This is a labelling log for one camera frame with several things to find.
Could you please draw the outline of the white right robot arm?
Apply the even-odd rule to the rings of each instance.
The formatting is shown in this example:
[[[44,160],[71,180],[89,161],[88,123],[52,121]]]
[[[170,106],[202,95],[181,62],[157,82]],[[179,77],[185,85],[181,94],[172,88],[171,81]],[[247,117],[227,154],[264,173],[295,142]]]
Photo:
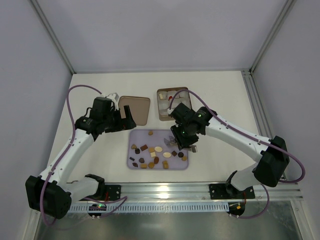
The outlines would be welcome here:
[[[237,129],[204,106],[194,111],[180,103],[168,114],[175,120],[170,130],[180,150],[189,148],[199,140],[199,135],[204,135],[229,144],[254,161],[243,170],[235,170],[226,180],[225,190],[232,198],[255,185],[276,187],[289,164],[289,158],[283,153],[286,143],[281,137],[269,139]]]

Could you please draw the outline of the white oval chocolate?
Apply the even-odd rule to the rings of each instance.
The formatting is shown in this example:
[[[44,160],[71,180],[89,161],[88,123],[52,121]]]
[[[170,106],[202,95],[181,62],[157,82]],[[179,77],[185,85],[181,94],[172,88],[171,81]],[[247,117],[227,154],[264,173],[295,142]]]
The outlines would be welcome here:
[[[171,157],[171,153],[170,153],[170,152],[164,152],[164,153],[163,153],[163,156],[164,156],[165,158],[170,158],[170,157]]]
[[[156,146],[154,150],[159,153],[163,151],[163,149],[160,146]]]

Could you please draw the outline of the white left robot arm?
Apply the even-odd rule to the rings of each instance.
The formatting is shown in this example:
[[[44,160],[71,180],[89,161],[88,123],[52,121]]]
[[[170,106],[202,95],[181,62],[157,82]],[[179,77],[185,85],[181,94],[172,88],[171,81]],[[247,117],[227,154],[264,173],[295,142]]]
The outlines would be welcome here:
[[[121,116],[119,96],[111,93],[98,96],[84,116],[74,123],[74,129],[64,148],[39,176],[30,176],[25,182],[28,205],[55,219],[62,219],[74,202],[86,197],[102,200],[105,197],[103,177],[87,174],[83,179],[68,183],[68,179],[86,150],[103,133],[115,133],[134,129],[130,107],[123,107]]]

